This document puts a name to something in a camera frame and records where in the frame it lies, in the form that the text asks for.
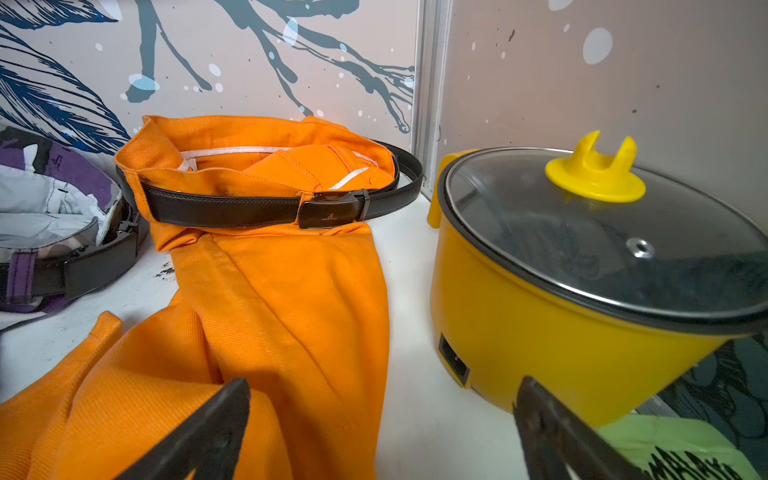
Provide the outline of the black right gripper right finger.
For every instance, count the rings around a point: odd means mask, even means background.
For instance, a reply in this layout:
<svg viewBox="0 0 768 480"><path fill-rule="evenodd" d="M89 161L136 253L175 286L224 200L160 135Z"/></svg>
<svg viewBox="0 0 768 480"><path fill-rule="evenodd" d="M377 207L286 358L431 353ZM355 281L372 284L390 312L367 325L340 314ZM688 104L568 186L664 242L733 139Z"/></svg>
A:
<svg viewBox="0 0 768 480"><path fill-rule="evenodd" d="M513 405L531 479L643 479L605 439L539 381L523 378Z"/></svg>

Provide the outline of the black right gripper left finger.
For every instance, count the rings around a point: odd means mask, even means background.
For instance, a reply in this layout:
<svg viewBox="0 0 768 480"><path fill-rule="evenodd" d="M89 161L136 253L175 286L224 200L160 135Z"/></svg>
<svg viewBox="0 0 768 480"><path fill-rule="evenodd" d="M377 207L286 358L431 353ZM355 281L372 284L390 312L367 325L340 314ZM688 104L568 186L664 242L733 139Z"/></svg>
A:
<svg viewBox="0 0 768 480"><path fill-rule="evenodd" d="M120 479L231 479L249 418L250 389L243 378L223 386Z"/></svg>

